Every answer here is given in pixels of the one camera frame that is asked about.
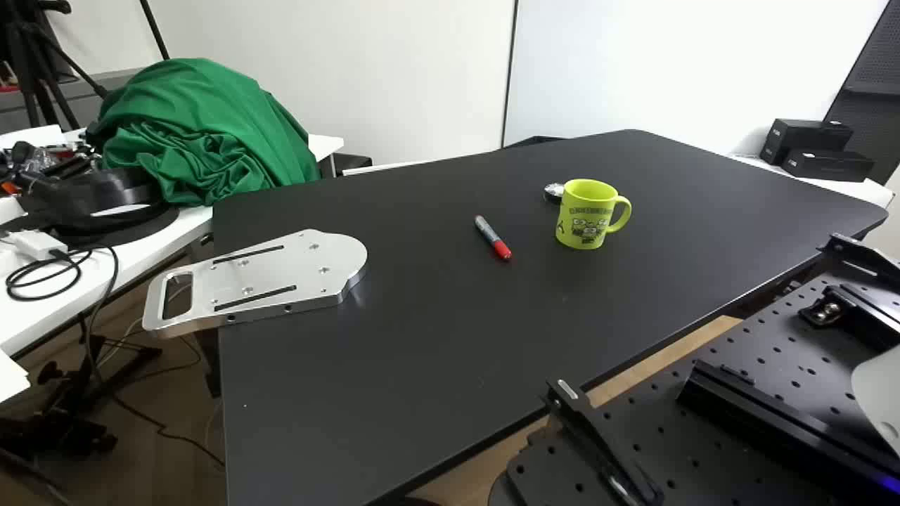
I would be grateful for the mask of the white side table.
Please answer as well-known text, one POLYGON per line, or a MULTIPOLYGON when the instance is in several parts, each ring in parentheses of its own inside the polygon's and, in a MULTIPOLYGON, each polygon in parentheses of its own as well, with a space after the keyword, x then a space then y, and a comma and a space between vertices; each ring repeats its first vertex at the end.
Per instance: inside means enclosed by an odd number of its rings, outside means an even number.
MULTIPOLYGON (((204 235, 211 229, 211 215, 211 208, 180 208, 161 229, 117 245, 116 253, 121 259, 121 271, 116 286, 137 281, 142 271, 172 259, 180 246, 187 246, 193 238, 204 235)), ((68 286, 71 271, 65 271, 58 281, 47 281, 33 290, 35 304, 12 300, 4 291, 4 278, 0 278, 0 315, 4 316, 0 326, 0 401, 27 387, 27 374, 16 361, 16 354, 23 354, 27 346, 35 346, 65 316, 79 315, 104 295, 109 250, 87 246, 83 253, 75 253, 75 260, 82 266, 75 283, 68 286)))

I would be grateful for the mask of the black bag on table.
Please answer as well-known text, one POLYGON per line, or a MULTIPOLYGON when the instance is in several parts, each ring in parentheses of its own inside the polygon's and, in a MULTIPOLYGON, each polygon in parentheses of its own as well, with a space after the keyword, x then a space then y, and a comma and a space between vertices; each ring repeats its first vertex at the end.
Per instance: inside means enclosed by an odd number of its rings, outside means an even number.
POLYGON ((40 228, 71 246, 124 245, 176 219, 161 182, 137 167, 97 167, 68 179, 35 179, 16 228, 40 228))

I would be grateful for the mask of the silver metal mounting plate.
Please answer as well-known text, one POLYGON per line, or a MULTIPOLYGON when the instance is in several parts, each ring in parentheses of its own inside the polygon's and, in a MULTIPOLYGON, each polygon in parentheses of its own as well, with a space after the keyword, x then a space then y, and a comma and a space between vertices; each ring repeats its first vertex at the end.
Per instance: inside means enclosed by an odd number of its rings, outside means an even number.
POLYGON ((366 260, 369 246, 348 232, 291 229, 155 274, 139 326, 172 339, 267 308, 334 305, 366 260))

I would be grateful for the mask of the black speaker box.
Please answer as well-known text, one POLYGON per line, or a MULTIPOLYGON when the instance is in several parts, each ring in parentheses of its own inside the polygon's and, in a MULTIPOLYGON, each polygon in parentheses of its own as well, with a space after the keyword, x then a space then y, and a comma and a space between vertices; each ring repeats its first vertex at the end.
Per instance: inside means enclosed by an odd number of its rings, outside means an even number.
POLYGON ((851 128, 840 120, 775 118, 760 156, 796 176, 851 179, 872 174, 874 159, 850 151, 851 128))

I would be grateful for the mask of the yellow cartoon mug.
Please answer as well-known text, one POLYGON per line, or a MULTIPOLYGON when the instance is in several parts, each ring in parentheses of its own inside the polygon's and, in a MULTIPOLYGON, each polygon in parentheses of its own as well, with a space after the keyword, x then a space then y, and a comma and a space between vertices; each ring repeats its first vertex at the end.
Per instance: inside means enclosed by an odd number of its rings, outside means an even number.
POLYGON ((605 179, 575 176, 563 186, 553 238, 571 250, 598 250, 633 215, 633 201, 605 179))

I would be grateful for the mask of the small silver round object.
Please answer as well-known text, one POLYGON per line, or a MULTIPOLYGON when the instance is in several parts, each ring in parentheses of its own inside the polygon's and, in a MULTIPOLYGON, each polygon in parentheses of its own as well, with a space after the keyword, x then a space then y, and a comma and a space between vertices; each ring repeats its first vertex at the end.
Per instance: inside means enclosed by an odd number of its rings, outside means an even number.
POLYGON ((563 196, 563 182, 547 182, 547 186, 542 187, 542 193, 550 196, 550 198, 559 198, 559 196, 563 196))

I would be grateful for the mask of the green cloth pile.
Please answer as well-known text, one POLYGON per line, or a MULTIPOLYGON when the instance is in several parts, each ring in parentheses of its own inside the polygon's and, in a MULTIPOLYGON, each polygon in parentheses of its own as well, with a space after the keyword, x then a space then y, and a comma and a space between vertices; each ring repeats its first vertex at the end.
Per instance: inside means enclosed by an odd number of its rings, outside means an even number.
POLYGON ((111 90, 83 138, 106 167, 147 170, 172 204, 318 179, 307 128, 255 78, 165 58, 111 90))

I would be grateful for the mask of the black clamp bracket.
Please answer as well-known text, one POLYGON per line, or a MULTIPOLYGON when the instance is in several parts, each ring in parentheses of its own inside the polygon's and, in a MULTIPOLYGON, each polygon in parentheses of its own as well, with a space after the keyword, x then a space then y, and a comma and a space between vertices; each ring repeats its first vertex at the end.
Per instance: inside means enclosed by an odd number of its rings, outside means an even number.
POLYGON ((574 436, 585 460, 598 474, 598 484, 613 495, 618 506, 664 506, 664 491, 633 460, 627 460, 605 429, 592 420, 589 399, 567 378, 553 377, 546 394, 547 411, 574 436))

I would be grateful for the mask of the red and black marker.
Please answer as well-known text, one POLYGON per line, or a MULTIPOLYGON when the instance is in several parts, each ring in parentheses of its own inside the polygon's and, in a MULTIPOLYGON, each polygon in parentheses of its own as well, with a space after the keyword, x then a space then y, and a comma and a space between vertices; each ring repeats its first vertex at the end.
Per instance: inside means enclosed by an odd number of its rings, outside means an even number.
POLYGON ((494 256, 502 260, 512 260, 512 246, 498 235, 498 229, 481 212, 476 212, 471 221, 476 221, 478 232, 488 241, 494 256))

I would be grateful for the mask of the black perforated breadboard table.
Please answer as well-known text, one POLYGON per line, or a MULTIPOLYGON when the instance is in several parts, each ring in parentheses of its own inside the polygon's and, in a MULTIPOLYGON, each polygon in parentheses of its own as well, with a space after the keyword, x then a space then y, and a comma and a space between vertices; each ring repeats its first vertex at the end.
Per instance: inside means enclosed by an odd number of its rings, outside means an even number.
MULTIPOLYGON (((592 406, 592 420, 664 506, 900 506, 888 426, 851 385, 897 346, 897 311, 900 263, 834 235, 809 281, 592 406)), ((550 412, 488 506, 618 502, 550 412)))

